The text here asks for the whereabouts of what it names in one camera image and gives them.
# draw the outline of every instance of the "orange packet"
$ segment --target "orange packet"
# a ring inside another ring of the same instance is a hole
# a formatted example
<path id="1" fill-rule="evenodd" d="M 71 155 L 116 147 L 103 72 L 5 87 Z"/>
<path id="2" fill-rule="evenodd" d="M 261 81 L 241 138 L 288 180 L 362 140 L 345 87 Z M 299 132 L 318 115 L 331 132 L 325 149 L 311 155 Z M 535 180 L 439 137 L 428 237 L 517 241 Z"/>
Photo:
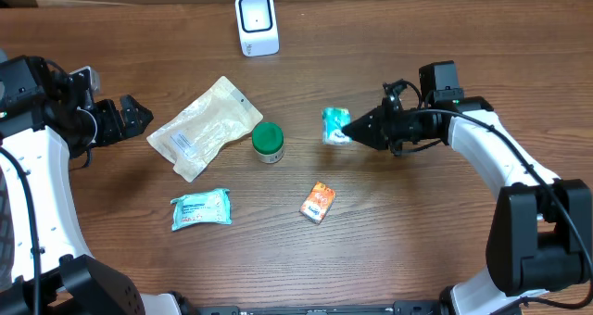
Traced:
<path id="1" fill-rule="evenodd" d="M 300 212 L 315 223 L 322 223 L 334 199 L 335 191 L 327 187 L 327 185 L 317 182 L 300 207 Z"/>

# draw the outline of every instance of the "dark blue square outline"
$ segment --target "dark blue square outline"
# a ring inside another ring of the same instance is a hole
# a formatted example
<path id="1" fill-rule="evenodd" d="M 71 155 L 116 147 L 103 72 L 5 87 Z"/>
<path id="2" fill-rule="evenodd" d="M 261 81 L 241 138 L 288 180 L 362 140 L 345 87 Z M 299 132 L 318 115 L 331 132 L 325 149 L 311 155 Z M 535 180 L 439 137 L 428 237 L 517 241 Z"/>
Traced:
<path id="1" fill-rule="evenodd" d="M 271 19 L 271 7 L 270 7 L 270 0 L 266 0 L 266 3 L 268 4 L 268 16 L 270 16 L 270 27 L 266 28 L 266 29 L 259 29 L 259 30 L 254 30 L 254 31 L 248 31 L 247 29 L 245 29 L 245 24 L 243 23 L 243 7 L 241 6 L 241 3 L 243 2 L 243 0 L 239 0 L 239 15 L 241 16 L 241 28 L 243 29 L 244 32 L 247 33 L 251 33 L 251 32 L 267 32 L 270 31 L 271 28 L 274 26 L 274 22 Z"/>

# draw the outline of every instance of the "wood grain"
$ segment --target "wood grain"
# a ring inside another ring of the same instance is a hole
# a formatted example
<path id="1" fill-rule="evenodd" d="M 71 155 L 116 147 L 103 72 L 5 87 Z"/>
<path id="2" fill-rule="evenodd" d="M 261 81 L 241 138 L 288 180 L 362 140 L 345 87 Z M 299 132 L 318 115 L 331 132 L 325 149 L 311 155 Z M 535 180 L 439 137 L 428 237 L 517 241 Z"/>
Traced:
<path id="1" fill-rule="evenodd" d="M 11 56 L 91 65 L 102 97 L 131 94 L 153 110 L 142 138 L 97 149 L 91 168 L 70 175 L 94 255 L 144 293 L 177 290 L 197 305 L 372 304 L 435 298 L 472 277 L 485 265 L 495 201 L 461 156 L 439 146 L 394 158 L 320 141 L 323 107 L 360 116 L 380 103 L 382 82 L 417 82 L 417 69 L 434 61 L 455 60 L 466 94 L 490 101 L 536 159 L 593 183 L 591 0 L 278 4 L 277 18 L 280 53 L 246 58 L 232 5 L 0 15 Z M 286 155 L 261 164 L 245 138 L 187 183 L 145 137 L 221 75 L 283 127 Z M 337 192 L 319 226 L 297 213 L 316 181 Z M 215 187 L 231 189 L 233 225 L 172 233 L 169 201 Z"/>

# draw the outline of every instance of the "white device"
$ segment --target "white device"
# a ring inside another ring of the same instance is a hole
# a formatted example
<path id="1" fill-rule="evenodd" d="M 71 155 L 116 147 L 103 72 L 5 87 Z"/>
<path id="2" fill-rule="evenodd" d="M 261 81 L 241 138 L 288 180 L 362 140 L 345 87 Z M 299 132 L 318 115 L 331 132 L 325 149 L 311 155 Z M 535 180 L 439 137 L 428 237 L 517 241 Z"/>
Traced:
<path id="1" fill-rule="evenodd" d="M 241 49 L 247 57 L 273 55 L 280 49 L 273 0 L 235 0 Z"/>

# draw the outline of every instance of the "teal package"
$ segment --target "teal package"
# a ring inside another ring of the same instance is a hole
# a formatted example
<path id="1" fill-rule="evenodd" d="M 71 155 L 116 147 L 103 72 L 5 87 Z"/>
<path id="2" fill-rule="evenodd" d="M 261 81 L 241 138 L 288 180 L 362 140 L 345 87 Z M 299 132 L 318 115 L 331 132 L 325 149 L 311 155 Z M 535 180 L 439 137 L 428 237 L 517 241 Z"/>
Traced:
<path id="1" fill-rule="evenodd" d="M 231 224 L 231 201 L 228 193 L 229 189 L 215 189 L 171 200 L 171 204 L 175 204 L 171 229 L 175 232 L 200 222 Z"/>
<path id="2" fill-rule="evenodd" d="M 327 107 L 322 113 L 322 141 L 326 145 L 346 145 L 352 142 L 342 133 L 342 127 L 350 123 L 350 111 L 342 107 Z"/>

